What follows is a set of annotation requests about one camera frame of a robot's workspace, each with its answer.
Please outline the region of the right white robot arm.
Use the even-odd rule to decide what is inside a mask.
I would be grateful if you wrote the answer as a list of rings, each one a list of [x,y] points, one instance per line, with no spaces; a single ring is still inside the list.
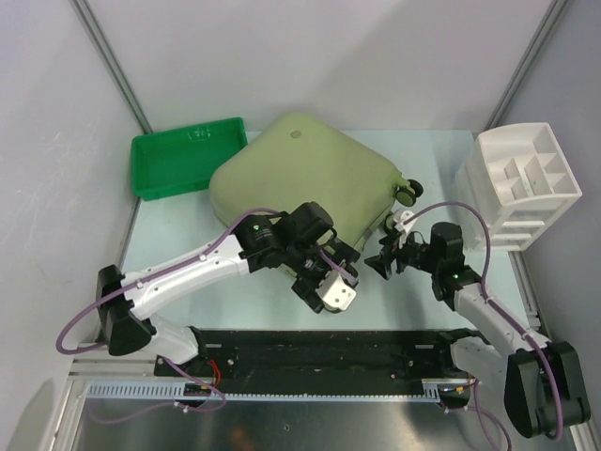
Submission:
[[[414,231],[391,232],[365,263],[385,279],[406,268],[428,273],[435,298],[476,328],[435,350],[439,374],[454,377],[462,370],[499,386],[507,417],[526,438],[556,438],[588,422],[592,411],[576,349],[528,328],[486,291],[483,277],[466,262],[459,225],[439,222],[428,242],[416,237]]]

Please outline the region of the olive green hard-shell suitcase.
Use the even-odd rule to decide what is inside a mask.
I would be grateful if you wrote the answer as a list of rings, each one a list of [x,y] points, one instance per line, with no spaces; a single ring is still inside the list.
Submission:
[[[393,204],[411,207],[424,191],[393,162],[305,113],[288,113],[223,163],[209,183],[215,216],[226,226],[248,210],[292,211],[315,201],[338,238],[356,250]]]

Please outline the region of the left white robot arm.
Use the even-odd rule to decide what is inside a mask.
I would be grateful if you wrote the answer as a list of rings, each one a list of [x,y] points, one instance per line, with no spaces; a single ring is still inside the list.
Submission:
[[[110,265],[98,273],[97,311],[108,352],[137,351],[169,360],[185,374],[201,373],[208,363],[201,333],[177,326],[160,311],[201,288],[264,269],[292,272],[293,292],[315,313],[339,313],[356,296],[360,252],[342,241],[330,215],[316,202],[291,212],[248,210],[217,239],[140,271]]]

